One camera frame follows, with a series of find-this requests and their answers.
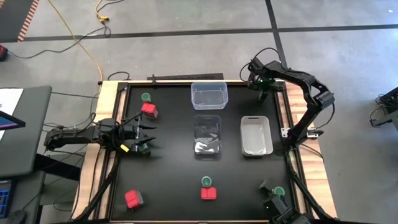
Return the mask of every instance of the table leg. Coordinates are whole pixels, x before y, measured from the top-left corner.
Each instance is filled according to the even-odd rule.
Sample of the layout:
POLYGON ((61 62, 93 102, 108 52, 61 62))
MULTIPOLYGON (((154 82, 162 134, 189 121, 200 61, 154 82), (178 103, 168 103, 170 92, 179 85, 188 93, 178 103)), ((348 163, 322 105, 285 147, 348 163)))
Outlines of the table leg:
POLYGON ((53 174, 75 181, 79 181, 80 178, 79 167, 60 162, 41 154, 36 154, 33 170, 42 170, 47 174, 53 174))

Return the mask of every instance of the wooden table edge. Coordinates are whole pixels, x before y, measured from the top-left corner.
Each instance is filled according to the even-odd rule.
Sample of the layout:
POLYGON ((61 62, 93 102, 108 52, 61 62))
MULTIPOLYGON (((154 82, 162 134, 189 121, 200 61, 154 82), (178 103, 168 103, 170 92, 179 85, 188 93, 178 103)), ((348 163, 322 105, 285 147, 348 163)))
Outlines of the wooden table edge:
MULTIPOLYGON (((157 80, 157 83, 186 83, 186 82, 229 82, 229 83, 239 83, 241 80, 157 80)), ((131 80, 131 81, 104 81, 101 86, 101 92, 99 94, 97 107, 96 107, 96 119, 99 121, 104 118, 111 118, 114 111, 114 104, 116 100, 116 95, 118 92, 119 83, 152 83, 151 80, 131 80)), ((293 121, 297 123, 301 116, 307 110, 306 102, 302 95, 302 90, 299 86, 286 83, 287 95, 289 97, 290 110, 292 111, 293 121)), ((118 117, 117 120, 120 121, 121 114, 123 112, 123 105, 126 98, 126 91, 121 92, 118 117)), ((289 127, 287 122, 287 113, 284 109, 284 100, 281 95, 279 95, 279 104, 282 113, 282 119, 284 127, 289 127)), ((310 147, 314 148, 320 152, 319 143, 317 140, 308 140, 305 142, 310 147)), ((324 210, 331 216, 336 217, 336 210, 333 203, 333 198, 331 196, 330 187, 328 183, 328 178, 326 176, 325 166, 323 165, 322 159, 319 158, 314 153, 306 150, 305 147, 300 146, 301 160, 304 169, 304 175, 307 181, 307 187, 317 202, 324 208, 324 210)), ((94 196, 98 190, 98 185, 100 182, 101 170, 104 163, 104 149, 100 149, 97 144, 90 144, 86 151, 85 160, 81 168, 81 179, 79 188, 79 197, 75 198, 76 206, 75 212, 72 214, 72 218, 76 218, 88 205, 89 195, 91 193, 91 198, 94 196)), ((114 156, 111 156, 109 160, 109 169, 113 163, 114 156)), ((297 198, 299 202, 299 207, 301 212, 305 212, 304 199, 301 192, 296 186, 297 198)), ((105 218, 106 207, 109 197, 109 188, 104 193, 101 199, 101 206, 98 218, 105 218)))

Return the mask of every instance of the yellow label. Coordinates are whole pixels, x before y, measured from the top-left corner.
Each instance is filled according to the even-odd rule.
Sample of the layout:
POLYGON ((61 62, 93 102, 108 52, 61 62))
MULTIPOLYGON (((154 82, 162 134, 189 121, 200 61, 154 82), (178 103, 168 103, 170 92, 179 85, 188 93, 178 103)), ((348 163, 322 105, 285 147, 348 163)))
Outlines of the yellow label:
POLYGON ((120 148, 123 149, 123 150, 125 150, 125 152, 129 152, 129 150, 130 150, 127 146, 125 146, 125 145, 123 145, 123 144, 120 145, 120 148))

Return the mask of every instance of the metal bracket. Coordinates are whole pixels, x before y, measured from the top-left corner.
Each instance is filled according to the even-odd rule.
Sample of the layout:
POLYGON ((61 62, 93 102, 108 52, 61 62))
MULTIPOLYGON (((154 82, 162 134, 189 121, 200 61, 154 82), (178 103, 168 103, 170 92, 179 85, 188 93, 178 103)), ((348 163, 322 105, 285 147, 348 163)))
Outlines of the metal bracket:
MULTIPOLYGON (((280 129, 280 133, 282 135, 282 138, 287 138, 287 131, 289 129, 290 128, 281 128, 280 129)), ((309 139, 317 139, 319 137, 319 134, 317 132, 318 132, 318 130, 316 130, 315 128, 310 128, 307 131, 307 137, 309 139)))

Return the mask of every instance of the white tray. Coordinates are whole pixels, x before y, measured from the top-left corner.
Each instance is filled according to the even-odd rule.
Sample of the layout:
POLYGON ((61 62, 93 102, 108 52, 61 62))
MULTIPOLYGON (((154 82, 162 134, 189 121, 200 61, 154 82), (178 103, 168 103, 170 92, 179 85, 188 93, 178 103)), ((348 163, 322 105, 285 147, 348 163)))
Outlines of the white tray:
POLYGON ((271 129, 265 116, 244 116, 241 120, 242 153, 245 156, 271 154, 271 129))

